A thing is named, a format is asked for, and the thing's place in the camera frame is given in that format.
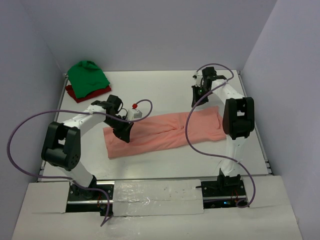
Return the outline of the pink t shirt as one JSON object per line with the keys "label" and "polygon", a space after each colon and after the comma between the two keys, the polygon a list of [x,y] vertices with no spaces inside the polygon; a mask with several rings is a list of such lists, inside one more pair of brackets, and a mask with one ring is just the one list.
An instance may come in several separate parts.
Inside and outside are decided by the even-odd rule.
{"label": "pink t shirt", "polygon": [[[185,126],[188,112],[168,113],[148,117],[134,123],[130,142],[118,139],[110,127],[103,129],[109,159],[134,156],[182,147],[188,144]],[[211,106],[191,114],[188,122],[188,139],[192,144],[216,142],[226,138],[223,118],[217,106]]]}

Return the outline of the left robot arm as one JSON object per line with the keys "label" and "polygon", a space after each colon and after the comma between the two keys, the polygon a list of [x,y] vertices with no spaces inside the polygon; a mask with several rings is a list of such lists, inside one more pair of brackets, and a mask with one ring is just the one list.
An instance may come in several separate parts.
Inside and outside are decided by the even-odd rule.
{"label": "left robot arm", "polygon": [[81,187],[71,185],[74,193],[83,198],[93,199],[98,193],[97,179],[89,173],[81,159],[81,137],[94,126],[104,122],[111,127],[111,135],[129,143],[132,122],[142,113],[135,108],[128,109],[126,115],[119,112],[122,100],[110,95],[106,101],[96,100],[82,113],[64,122],[53,121],[49,124],[42,147],[41,158],[50,165],[63,171]]}

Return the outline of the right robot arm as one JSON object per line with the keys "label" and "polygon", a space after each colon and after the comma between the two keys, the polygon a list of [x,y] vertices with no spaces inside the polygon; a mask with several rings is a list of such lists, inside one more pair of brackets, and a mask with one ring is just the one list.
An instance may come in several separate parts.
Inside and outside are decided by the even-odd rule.
{"label": "right robot arm", "polygon": [[230,71],[230,78],[218,75],[214,66],[224,67],[219,63],[208,63],[198,68],[192,76],[196,84],[191,87],[190,112],[207,103],[211,94],[215,94],[224,103],[222,129],[226,134],[226,155],[217,156],[223,159],[223,165],[219,169],[214,189],[227,196],[240,187],[241,176],[235,175],[235,170],[240,166],[244,143],[255,128],[255,106],[252,97],[245,97],[229,84],[235,75],[228,67],[225,69]]}

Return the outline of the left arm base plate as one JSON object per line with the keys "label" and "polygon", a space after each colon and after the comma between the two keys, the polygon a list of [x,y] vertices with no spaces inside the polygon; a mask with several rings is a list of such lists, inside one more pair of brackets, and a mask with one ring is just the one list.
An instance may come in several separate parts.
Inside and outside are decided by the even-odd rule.
{"label": "left arm base plate", "polygon": [[[113,195],[114,181],[98,181],[96,187],[104,190],[109,197],[108,216],[113,215]],[[107,197],[100,191],[85,191],[75,185],[69,187],[67,204],[65,211],[67,213],[99,213],[104,217],[107,213]]]}

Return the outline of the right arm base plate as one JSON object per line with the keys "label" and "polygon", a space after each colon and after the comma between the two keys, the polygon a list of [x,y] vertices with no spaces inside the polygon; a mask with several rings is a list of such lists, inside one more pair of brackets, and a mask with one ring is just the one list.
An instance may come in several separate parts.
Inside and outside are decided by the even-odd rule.
{"label": "right arm base plate", "polygon": [[202,193],[204,209],[236,208],[248,204],[243,180],[222,185],[218,180],[201,181],[195,187]]}

